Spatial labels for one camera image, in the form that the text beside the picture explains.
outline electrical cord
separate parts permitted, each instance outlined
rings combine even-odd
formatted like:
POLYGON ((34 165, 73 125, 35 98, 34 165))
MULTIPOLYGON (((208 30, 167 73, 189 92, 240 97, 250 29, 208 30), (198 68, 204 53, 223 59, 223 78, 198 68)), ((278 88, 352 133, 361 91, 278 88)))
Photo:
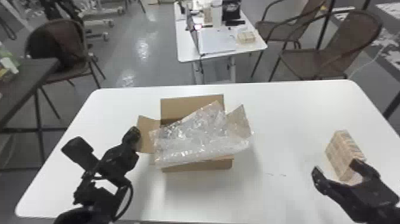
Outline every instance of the electrical cord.
MULTIPOLYGON (((398 32, 398 33, 396 33, 395 35, 393 35, 392 40, 393 40, 393 41, 396 41, 396 38, 397 38, 399 35, 400 35, 400 32, 398 32)), ((361 69, 363 69, 364 67, 366 67, 366 66, 372 64, 373 62, 375 62, 375 61, 378 59, 378 57, 381 55, 381 53, 383 52, 383 50, 385 50, 388 46, 389 46, 389 45, 382 46, 382 48, 378 51, 378 53, 376 53, 375 57, 374 57, 371 61, 369 61, 369 62, 363 64, 362 66, 359 66, 357 69, 355 69, 355 70, 349 75, 348 79, 351 79, 357 72, 359 72, 359 71, 360 71, 361 69)))
POLYGON ((119 220, 119 219, 125 214, 125 212, 126 212, 126 211, 128 210, 128 208, 129 208, 130 203, 132 202, 132 198, 133 198, 133 186, 132 186, 132 183, 131 183, 131 182, 129 182, 128 187, 129 187, 129 192, 130 192, 128 201, 126 202, 125 207, 121 210, 121 212, 120 212, 118 215, 116 215, 116 216, 112 219, 113 222, 119 220))
POLYGON ((3 27, 5 33, 7 36, 12 39, 13 41, 17 39, 17 35, 15 32, 12 30, 12 28, 0 17, 0 24, 3 27))

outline wheel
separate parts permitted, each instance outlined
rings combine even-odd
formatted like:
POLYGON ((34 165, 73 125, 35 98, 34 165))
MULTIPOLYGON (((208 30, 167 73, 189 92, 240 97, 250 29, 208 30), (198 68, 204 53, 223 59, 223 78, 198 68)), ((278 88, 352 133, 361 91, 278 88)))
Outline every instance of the wheel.
POLYGON ((109 26, 110 28, 113 28, 113 27, 115 26, 114 21, 109 20, 109 21, 108 21, 108 26, 109 26))
POLYGON ((103 33, 103 40, 105 41, 105 42, 108 42, 109 41, 109 37, 108 37, 108 33, 107 32, 104 32, 103 33))
POLYGON ((118 12, 118 15, 123 15, 125 13, 125 9, 122 7, 119 7, 117 12, 118 12))

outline shiny floor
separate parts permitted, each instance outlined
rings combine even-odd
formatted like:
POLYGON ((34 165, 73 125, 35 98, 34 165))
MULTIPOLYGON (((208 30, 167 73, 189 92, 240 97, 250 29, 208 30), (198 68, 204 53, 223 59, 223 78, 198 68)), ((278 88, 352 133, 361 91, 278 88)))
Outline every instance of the shiny floor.
MULTIPOLYGON (((255 23, 261 17, 264 7, 272 0, 243 1, 242 9, 248 18, 255 23)), ((305 0, 289 0, 282 2, 271 10, 267 18, 283 20, 300 12, 305 0)), ((165 86, 193 84, 190 64, 177 61, 174 15, 170 4, 146 5, 144 14, 137 3, 130 6, 126 15, 113 17, 115 27, 107 29, 110 41, 92 41, 91 49, 99 57, 99 65, 107 76, 101 82, 104 88, 136 87, 136 86, 165 86)), ((304 48, 315 46, 321 23, 315 23, 307 30, 302 38, 304 48)), ((326 40, 335 31, 336 26, 329 24, 326 40)), ((18 32, 17 41, 5 41, 6 46, 15 54, 21 55, 23 42, 28 32, 24 29, 18 32)), ((249 78, 249 71, 254 66, 258 53, 237 56, 238 82, 265 82, 277 59, 282 46, 270 43, 254 79, 249 78)), ((357 67, 369 62, 371 58, 362 53, 349 69, 349 73, 357 67)), ((206 82, 228 79, 226 60, 209 61, 205 63, 206 82)), ((274 81, 296 80, 294 76, 281 65, 274 81)), ((394 95, 400 89, 397 81, 378 64, 371 63, 356 73, 352 80, 370 97, 376 107, 383 111, 394 95)), ((46 126, 68 125, 86 98, 96 89, 91 77, 74 79, 76 87, 68 83, 48 85, 45 89, 53 100, 62 116, 57 120, 48 105, 41 98, 41 110, 46 126)), ((400 124, 400 114, 396 113, 390 120, 394 127, 400 124)), ((9 126, 34 126, 33 102, 29 101, 10 121, 9 126)), ((49 154, 62 133, 46 133, 45 148, 49 154)), ((39 164, 38 143, 35 135, 14 135, 9 141, 0 159, 7 162, 7 167, 34 166, 39 164)), ((66 172, 60 167, 60 175, 66 172)), ((49 219, 25 219, 16 217, 14 208, 17 205, 36 172, 3 173, 0 174, 0 220, 2 223, 52 223, 49 219)))

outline chair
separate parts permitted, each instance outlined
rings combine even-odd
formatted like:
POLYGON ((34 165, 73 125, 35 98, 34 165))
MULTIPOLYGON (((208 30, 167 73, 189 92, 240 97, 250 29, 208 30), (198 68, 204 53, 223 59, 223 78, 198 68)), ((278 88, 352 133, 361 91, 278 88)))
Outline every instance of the chair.
MULTIPOLYGON (((94 73, 93 65, 101 76, 106 79, 97 65, 95 57, 88 53, 86 36, 81 24, 74 20, 56 19, 38 27, 27 38, 25 56, 30 56, 31 58, 55 57, 59 59, 62 66, 59 67, 56 73, 48 77, 45 85, 67 81, 74 86, 70 79, 91 75, 95 80, 96 86, 101 88, 94 73)), ((40 90, 56 117, 60 119, 60 115, 43 87, 40 87, 40 90)))
MULTIPOLYGON (((293 30, 296 30, 297 28, 301 27, 305 22, 314 18, 315 15, 318 13, 319 9, 325 3, 325 0, 308 0, 303 10, 301 11, 300 15, 298 16, 289 18, 282 22, 264 21, 268 10, 273 5, 282 1, 284 0, 276 0, 271 4, 267 5, 261 20, 255 23, 255 28, 258 30, 258 33, 266 43, 268 41, 284 42, 293 30)), ((296 33, 294 33, 290 37, 289 41, 293 42, 294 48, 298 47, 301 49, 301 44, 299 39, 301 38, 301 36, 303 36, 305 30, 307 30, 307 26, 304 26, 301 29, 296 30, 296 33)), ((264 53, 263 51, 260 53, 260 56, 258 57, 257 62, 255 63, 253 72, 251 73, 251 77, 254 76, 258 64, 260 63, 261 57, 263 56, 263 53, 264 53)))
POLYGON ((358 54, 377 38, 382 29, 382 22, 378 16, 367 11, 344 10, 320 15, 304 23, 303 26, 308 26, 317 20, 339 13, 348 13, 348 15, 324 49, 285 50, 290 41, 290 36, 296 33, 296 30, 294 30, 283 44, 280 57, 268 81, 271 82, 280 60, 300 80, 327 77, 347 79, 345 70, 353 63, 358 54))

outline white desk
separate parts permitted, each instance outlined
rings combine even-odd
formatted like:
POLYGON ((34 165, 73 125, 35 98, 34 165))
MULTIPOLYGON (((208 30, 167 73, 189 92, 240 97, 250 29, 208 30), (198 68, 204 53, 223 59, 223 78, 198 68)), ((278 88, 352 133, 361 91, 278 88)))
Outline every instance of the white desk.
MULTIPOLYGON (((196 62, 200 60, 200 55, 199 52, 197 51, 195 43, 192 40, 190 32, 186 30, 187 24, 185 16, 181 15, 180 8, 177 2, 174 3, 174 14, 175 14, 175 31, 176 31, 176 46, 178 52, 178 61, 181 63, 192 63, 192 70, 193 74, 196 77, 196 82, 203 83, 204 80, 202 75, 195 72, 196 70, 198 70, 196 62)), ((255 34, 255 42, 246 44, 237 43, 235 51, 222 52, 217 54, 208 54, 201 57, 201 60, 229 57, 230 76, 231 76, 231 82, 233 83, 236 82, 235 55, 254 52, 254 51, 263 51, 267 49, 267 44, 265 44, 264 40, 258 34, 257 30, 248 20, 247 16, 243 13, 243 11, 240 12, 240 16, 241 16, 240 19, 244 20, 245 24, 232 27, 232 29, 235 31, 235 36, 237 36, 238 30, 253 31, 255 34)), ((195 23, 202 23, 202 18, 194 17, 193 20, 195 23)))
POLYGON ((348 80, 100 89, 92 93, 15 210, 22 217, 56 217, 71 209, 83 170, 61 153, 82 136, 97 157, 117 145, 138 115, 160 118, 160 98, 224 94, 228 111, 243 103, 254 148, 224 171, 165 174, 140 154, 127 174, 135 188, 122 219, 157 222, 352 223, 314 189, 311 170, 333 169, 324 155, 333 132, 347 129, 392 190, 400 195, 400 138, 348 80))

